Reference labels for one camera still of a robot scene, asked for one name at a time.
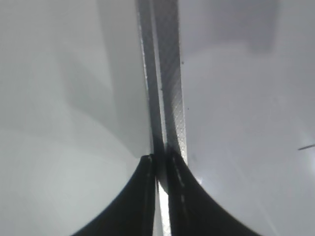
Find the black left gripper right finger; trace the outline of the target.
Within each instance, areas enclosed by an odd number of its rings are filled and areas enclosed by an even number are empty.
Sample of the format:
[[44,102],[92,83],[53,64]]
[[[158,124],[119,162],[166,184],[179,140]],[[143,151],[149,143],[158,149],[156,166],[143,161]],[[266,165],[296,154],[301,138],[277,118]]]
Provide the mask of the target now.
[[171,234],[173,236],[257,236],[216,203],[197,182],[181,155],[165,155]]

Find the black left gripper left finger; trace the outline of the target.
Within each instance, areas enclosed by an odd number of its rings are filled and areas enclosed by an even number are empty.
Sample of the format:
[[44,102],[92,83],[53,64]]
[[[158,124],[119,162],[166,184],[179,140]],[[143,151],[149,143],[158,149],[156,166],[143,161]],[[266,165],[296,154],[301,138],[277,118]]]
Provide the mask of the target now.
[[75,236],[151,236],[156,194],[156,160],[144,155],[119,195]]

